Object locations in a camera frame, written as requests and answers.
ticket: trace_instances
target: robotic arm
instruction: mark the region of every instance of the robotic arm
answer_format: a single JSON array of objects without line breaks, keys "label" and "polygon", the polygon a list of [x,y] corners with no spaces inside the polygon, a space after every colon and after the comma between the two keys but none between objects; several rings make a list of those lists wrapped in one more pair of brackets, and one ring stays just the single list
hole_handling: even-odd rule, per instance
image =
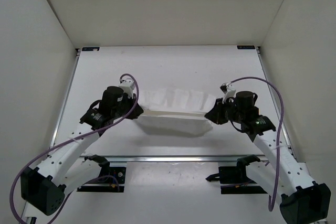
[{"label": "robotic arm", "polygon": [[[102,99],[95,101],[80,119],[71,138],[76,139],[92,130],[104,128],[125,116],[136,102],[134,87],[132,79],[121,80],[118,87],[108,87]],[[126,118],[136,119],[142,113],[142,108],[136,104]],[[56,212],[73,190],[97,178],[102,169],[108,169],[109,162],[98,155],[87,157],[79,166],[73,166],[79,156],[103,133],[104,130],[98,131],[67,144],[49,153],[48,158],[35,169],[26,168],[20,177],[22,198],[45,215]]]},{"label": "robotic arm", "polygon": [[[256,156],[247,156],[237,162],[241,176],[255,181],[269,195],[276,187],[276,202],[288,224],[309,224],[325,218],[330,189],[326,184],[317,184],[303,171],[286,145],[277,146],[275,126],[268,117],[259,115],[255,106],[257,94],[242,91],[234,97],[236,90],[231,83],[223,84],[221,90],[224,97],[216,100],[205,117],[216,124],[230,121],[237,131],[248,135],[271,164],[265,166]],[[240,124],[240,129],[234,126],[234,122]],[[280,162],[277,162],[277,148],[280,149]],[[279,184],[274,186],[276,176],[279,176]]]}]

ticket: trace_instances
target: black corner tag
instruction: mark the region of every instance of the black corner tag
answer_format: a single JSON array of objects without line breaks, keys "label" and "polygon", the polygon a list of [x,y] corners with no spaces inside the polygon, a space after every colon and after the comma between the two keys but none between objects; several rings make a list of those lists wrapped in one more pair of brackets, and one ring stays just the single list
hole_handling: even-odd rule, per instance
[{"label": "black corner tag", "polygon": [[83,47],[82,52],[99,51],[99,47]]},{"label": "black corner tag", "polygon": [[256,49],[255,46],[237,46],[238,49]]}]

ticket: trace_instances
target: white wall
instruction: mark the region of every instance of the white wall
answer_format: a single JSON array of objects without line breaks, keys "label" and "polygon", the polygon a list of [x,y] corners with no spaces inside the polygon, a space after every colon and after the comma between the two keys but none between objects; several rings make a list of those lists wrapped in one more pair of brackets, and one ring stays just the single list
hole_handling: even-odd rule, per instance
[{"label": "white wall", "polygon": [[284,96],[296,153],[332,190],[328,220],[336,223],[336,0],[285,0],[262,55]]},{"label": "white wall", "polygon": [[260,46],[282,0],[50,0],[76,47]]},{"label": "white wall", "polygon": [[0,223],[17,223],[10,186],[48,147],[75,55],[46,0],[0,0]]}]

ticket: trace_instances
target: purple hose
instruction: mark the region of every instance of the purple hose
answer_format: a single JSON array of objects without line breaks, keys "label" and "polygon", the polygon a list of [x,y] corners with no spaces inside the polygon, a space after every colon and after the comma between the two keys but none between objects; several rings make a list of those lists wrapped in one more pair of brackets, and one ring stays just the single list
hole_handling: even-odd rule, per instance
[{"label": "purple hose", "polygon": [[[278,97],[279,97],[279,100],[280,100],[280,105],[281,105],[281,114],[280,114],[280,120],[279,120],[279,126],[278,126],[278,131],[277,131],[277,140],[276,140],[276,144],[277,146],[280,145],[280,133],[281,133],[281,125],[282,125],[282,122],[284,120],[284,117],[283,117],[283,114],[285,112],[285,107],[284,107],[284,101],[282,100],[282,96],[279,92],[279,90],[272,84],[270,83],[269,81],[266,81],[262,78],[259,78],[259,77],[242,77],[242,78],[238,78],[236,80],[233,80],[231,83],[234,83],[234,82],[237,82],[237,81],[240,81],[240,80],[246,80],[246,79],[255,79],[255,80],[259,80],[259,81],[263,81],[265,83],[267,83],[268,85],[270,85],[274,90],[275,92],[277,92],[278,94]],[[278,192],[278,185],[279,185],[279,177],[280,177],[280,148],[277,147],[277,158],[276,158],[276,169],[275,169],[275,182],[274,182],[274,190],[273,190],[273,196],[269,196],[268,198],[268,210],[270,212],[273,211],[274,209],[274,205],[275,205],[275,199],[277,197],[277,192]]]},{"label": "purple hose", "polygon": [[[29,161],[29,162],[28,162],[28,163],[27,163],[27,164],[20,170],[20,172],[16,175],[16,177],[15,177],[15,179],[14,179],[14,181],[13,181],[13,184],[12,184],[12,186],[11,186],[10,192],[9,192],[9,204],[10,204],[10,206],[11,206],[11,211],[12,211],[12,213],[13,213],[15,219],[16,219],[19,223],[21,223],[21,224],[28,224],[28,223],[26,223],[23,219],[21,219],[20,215],[17,213],[17,211],[16,211],[16,209],[15,209],[15,206],[14,206],[14,189],[15,189],[15,186],[16,186],[16,184],[17,184],[17,182],[18,182],[18,180],[19,180],[21,174],[23,173],[23,171],[24,171],[29,165],[31,165],[32,163],[34,163],[35,161],[39,160],[40,158],[42,158],[43,156],[45,156],[46,154],[48,154],[49,152],[51,152],[51,151],[53,151],[53,150],[56,150],[56,149],[58,149],[58,148],[61,148],[61,147],[65,146],[65,145],[67,145],[67,144],[70,144],[70,143],[72,143],[72,142],[74,142],[74,141],[76,141],[76,140],[80,140],[81,138],[84,138],[84,137],[86,137],[86,136],[95,134],[95,133],[100,132],[100,131],[105,131],[105,130],[109,129],[110,127],[113,127],[113,126],[119,124],[121,121],[123,121],[125,118],[127,118],[127,117],[132,113],[132,111],[135,109],[135,107],[136,107],[136,105],[137,105],[137,103],[138,103],[138,99],[139,99],[139,86],[138,86],[138,83],[137,83],[137,81],[135,80],[135,78],[134,78],[131,74],[129,74],[129,73],[124,73],[124,74],[120,77],[120,79],[122,79],[122,78],[125,77],[125,76],[129,76],[129,77],[131,77],[131,78],[133,79],[134,84],[135,84],[135,87],[136,87],[136,90],[137,90],[137,91],[136,91],[136,92],[137,92],[137,93],[136,93],[137,95],[136,95],[136,98],[135,98],[135,103],[134,103],[133,107],[130,109],[130,111],[129,111],[126,115],[124,115],[120,120],[116,121],[115,123],[112,123],[111,125],[105,126],[105,127],[100,128],[100,129],[98,129],[98,130],[95,130],[95,131],[91,131],[91,132],[85,133],[85,134],[83,134],[83,135],[76,136],[76,137],[74,137],[74,138],[72,138],[72,139],[70,139],[70,140],[68,140],[68,141],[65,141],[65,142],[63,142],[63,143],[61,143],[61,144],[58,144],[58,145],[56,145],[56,146],[54,146],[54,147],[51,147],[50,149],[48,149],[48,150],[42,152],[41,154],[39,154],[38,156],[36,156],[35,158],[33,158],[31,161]],[[51,223],[57,218],[57,216],[59,215],[59,213],[60,213],[61,210],[63,209],[64,204],[65,204],[66,201],[68,200],[69,196],[70,196],[70,194],[66,197],[66,199],[64,200],[64,202],[63,202],[62,206],[60,207],[59,211],[58,211],[57,214],[52,218],[52,220],[51,220],[50,222],[48,222],[48,224],[51,224]]]}]

